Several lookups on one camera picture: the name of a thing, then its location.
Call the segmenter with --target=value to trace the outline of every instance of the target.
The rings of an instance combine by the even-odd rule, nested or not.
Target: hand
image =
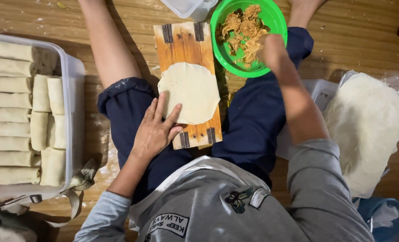
[[[173,127],[180,114],[181,104],[177,104],[167,119],[162,122],[164,103],[165,92],[161,92],[159,99],[154,98],[152,104],[146,110],[143,121],[135,135],[131,155],[144,158],[150,162],[183,130],[180,126]]]
[[[259,42],[262,45],[262,49],[257,52],[258,59],[272,72],[279,69],[280,62],[289,60],[281,35],[263,35],[259,38]]]

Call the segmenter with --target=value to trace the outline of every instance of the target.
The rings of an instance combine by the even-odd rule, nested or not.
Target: label
[[[184,217],[173,213],[161,214],[156,216],[150,222],[147,234],[157,229],[164,229],[184,238],[184,236],[186,235],[188,224],[189,224],[189,217]]]
[[[265,188],[263,188],[263,187],[258,188],[253,193],[252,198],[250,199],[249,205],[259,210],[261,208],[262,202],[268,195],[271,195],[271,193],[269,191],[267,191]]]

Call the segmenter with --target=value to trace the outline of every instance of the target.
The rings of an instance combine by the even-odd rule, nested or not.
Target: wooden floor
[[[119,171],[117,151],[109,138],[109,121],[96,108],[102,91],[89,46],[83,16],[76,0],[0,0],[0,33],[44,40],[60,45],[65,51],[83,61],[86,69],[86,127],[85,158],[102,160],[96,184],[85,191],[82,212],[68,226],[60,229],[55,240],[72,241],[100,193],[107,188]],[[290,7],[285,0],[276,0],[286,19]],[[143,75],[156,84],[160,77],[154,44],[153,25],[180,23],[178,18],[159,0],[114,0],[113,17],[134,53]],[[303,78],[323,78],[338,82],[342,71],[356,70],[381,78],[399,74],[399,0],[331,0],[314,16],[308,30],[315,39],[313,53],[300,67]],[[228,89],[237,90],[245,78],[226,73]],[[388,173],[375,194],[399,200],[398,152],[389,161]],[[273,195],[283,204],[289,203],[286,191],[287,161],[278,160],[273,173]],[[34,205],[32,210],[50,215],[68,216],[66,198],[52,199]],[[135,233],[128,233],[130,241]]]

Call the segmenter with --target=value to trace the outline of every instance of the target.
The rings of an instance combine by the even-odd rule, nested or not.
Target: person's left hand
[[[165,92],[160,93],[159,99],[153,99],[135,135],[131,154],[151,161],[183,130],[180,126],[173,127],[180,114],[181,104],[177,104],[171,114],[162,122],[164,103]]]

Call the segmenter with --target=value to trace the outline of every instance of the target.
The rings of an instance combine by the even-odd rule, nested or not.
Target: gray sweatshirt
[[[310,140],[294,147],[283,207],[261,186],[209,169],[186,172],[144,211],[137,241],[373,242],[351,202],[338,146]],[[103,192],[75,242],[125,241],[131,201]]]

